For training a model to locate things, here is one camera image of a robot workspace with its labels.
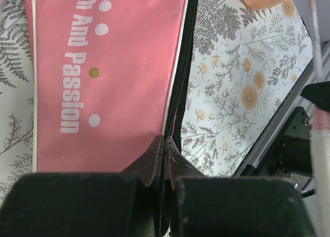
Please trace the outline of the pink racket cover bag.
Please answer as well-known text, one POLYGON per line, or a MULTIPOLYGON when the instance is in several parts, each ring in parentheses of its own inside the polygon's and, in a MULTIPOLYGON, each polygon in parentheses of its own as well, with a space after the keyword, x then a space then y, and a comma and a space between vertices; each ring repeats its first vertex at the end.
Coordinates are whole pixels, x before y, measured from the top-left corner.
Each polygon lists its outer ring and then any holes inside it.
POLYGON ((119 173, 171 131, 198 0, 25 0, 34 173, 119 173))

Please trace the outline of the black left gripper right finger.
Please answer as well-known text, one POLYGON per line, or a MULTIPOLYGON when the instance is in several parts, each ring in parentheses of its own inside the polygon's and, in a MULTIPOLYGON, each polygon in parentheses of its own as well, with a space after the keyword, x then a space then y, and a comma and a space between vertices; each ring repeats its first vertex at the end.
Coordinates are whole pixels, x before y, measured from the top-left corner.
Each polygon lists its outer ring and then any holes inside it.
POLYGON ((316 236, 302 197, 284 179, 207 177, 164 141, 172 236, 316 236))

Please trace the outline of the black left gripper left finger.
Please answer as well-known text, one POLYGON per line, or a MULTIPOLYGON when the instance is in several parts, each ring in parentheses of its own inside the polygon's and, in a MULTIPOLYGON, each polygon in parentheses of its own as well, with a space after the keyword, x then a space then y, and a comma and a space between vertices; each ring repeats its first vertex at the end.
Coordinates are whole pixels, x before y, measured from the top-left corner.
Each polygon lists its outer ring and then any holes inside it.
POLYGON ((119 173, 20 177, 1 206, 1 236, 163 236, 163 141, 119 173))

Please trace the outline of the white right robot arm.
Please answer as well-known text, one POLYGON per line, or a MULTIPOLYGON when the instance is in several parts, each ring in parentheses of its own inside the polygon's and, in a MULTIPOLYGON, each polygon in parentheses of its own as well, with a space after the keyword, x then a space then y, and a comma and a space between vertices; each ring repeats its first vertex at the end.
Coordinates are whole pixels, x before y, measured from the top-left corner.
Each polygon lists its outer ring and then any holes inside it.
POLYGON ((274 177, 290 179, 293 176, 307 179, 301 185, 295 178, 294 187, 304 197, 315 193, 308 189, 312 182, 312 163, 310 154, 312 119, 302 106, 294 108, 283 128, 278 134, 279 140, 271 153, 268 173, 274 177))

